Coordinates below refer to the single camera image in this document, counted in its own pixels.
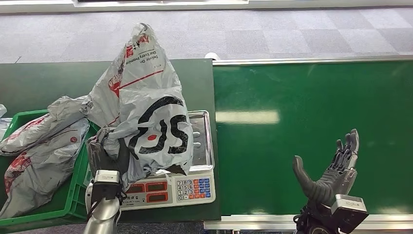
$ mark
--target plastic bag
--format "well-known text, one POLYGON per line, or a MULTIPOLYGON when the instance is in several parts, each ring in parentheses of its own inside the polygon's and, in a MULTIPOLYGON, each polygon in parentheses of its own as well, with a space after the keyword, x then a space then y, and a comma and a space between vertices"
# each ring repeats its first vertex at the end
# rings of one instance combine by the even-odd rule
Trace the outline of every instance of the plastic bag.
POLYGON ((1 118, 7 112, 6 107, 0 104, 0 140, 3 139, 4 134, 7 131, 10 123, 12 122, 11 118, 1 118))
POLYGON ((89 122, 82 118, 12 162, 4 175, 8 199, 0 211, 1 219, 16 217, 52 199, 72 174, 88 129, 89 122))
POLYGON ((193 136, 181 83, 151 27, 136 24, 89 98, 88 118, 116 126, 104 142, 107 154, 117 159, 121 138, 130 150, 125 188, 159 169, 188 173, 193 136))
POLYGON ((48 114, 34 119, 0 142, 0 155, 17 156, 39 142, 45 141, 62 129, 85 117, 87 96, 72 99, 63 96, 47 108, 48 114))

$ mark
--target robotic arm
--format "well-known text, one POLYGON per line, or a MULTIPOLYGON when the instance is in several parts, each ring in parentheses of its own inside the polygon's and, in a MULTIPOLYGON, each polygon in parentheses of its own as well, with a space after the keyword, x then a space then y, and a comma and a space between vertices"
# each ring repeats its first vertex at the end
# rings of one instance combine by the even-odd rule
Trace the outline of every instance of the robotic arm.
POLYGON ((308 198, 301 213, 294 217, 297 234, 338 234, 352 232, 369 214, 363 199, 348 196, 357 176, 358 132, 346 134, 346 144, 337 140, 333 160, 318 181, 304 170, 302 158, 295 156, 293 171, 308 198))
POLYGON ((116 234, 120 206, 125 198, 121 176, 128 170, 130 153, 124 139, 120 139, 117 160, 106 154, 102 142, 113 130, 113 127, 104 127, 86 142, 94 179, 85 193, 88 223, 83 234, 116 234))

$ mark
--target gray plastic bag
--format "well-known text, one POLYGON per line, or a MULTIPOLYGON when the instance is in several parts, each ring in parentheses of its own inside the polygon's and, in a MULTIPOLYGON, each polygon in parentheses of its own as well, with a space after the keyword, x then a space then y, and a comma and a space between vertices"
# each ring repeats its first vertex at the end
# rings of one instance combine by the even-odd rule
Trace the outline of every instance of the gray plastic bag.
POLYGON ((72 174, 88 129, 89 122, 82 118, 12 162, 4 175, 8 199, 0 219, 22 215, 52 199, 72 174))

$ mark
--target green table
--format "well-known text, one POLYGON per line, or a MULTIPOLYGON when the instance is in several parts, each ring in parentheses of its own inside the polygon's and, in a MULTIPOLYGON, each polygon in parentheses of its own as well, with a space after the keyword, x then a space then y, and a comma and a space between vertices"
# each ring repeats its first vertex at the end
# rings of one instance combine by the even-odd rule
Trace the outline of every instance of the green table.
MULTIPOLYGON (((215 113, 212 61, 172 60, 189 111, 215 113)), ((15 113, 42 110, 63 95, 72 98, 88 94, 110 62, 0 64, 0 103, 15 113)), ((214 151, 217 152, 215 115, 210 115, 214 151)), ((123 222, 172 222, 217 220, 221 217, 218 161, 215 154, 216 200, 209 204, 122 212, 123 222)))
POLYGON ((357 128, 350 194, 374 214, 360 229, 383 220, 413 229, 412 57, 222 61, 214 63, 214 85, 224 216, 207 228, 292 229, 306 203, 293 155, 318 179, 335 140, 357 128))

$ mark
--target green crate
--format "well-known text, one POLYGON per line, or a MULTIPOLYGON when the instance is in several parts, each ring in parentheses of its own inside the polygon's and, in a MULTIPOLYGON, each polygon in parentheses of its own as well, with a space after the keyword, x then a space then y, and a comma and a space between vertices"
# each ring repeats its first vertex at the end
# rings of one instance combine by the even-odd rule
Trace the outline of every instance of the green crate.
MULTIPOLYGON (((4 137, 12 134, 25 123, 46 114, 46 110, 21 112, 14 115, 4 137)), ((91 124, 86 138, 97 132, 97 126, 91 124)), ((10 163, 16 157, 0 156, 0 176, 3 176, 10 163)), ((0 233, 14 233, 37 228, 46 228, 64 224, 84 222, 86 220, 85 191, 83 184, 88 167, 88 157, 85 145, 82 146, 73 175, 55 192, 52 200, 24 216, 0 220, 0 233)), ((4 183, 0 180, 0 207, 7 199, 4 183)))

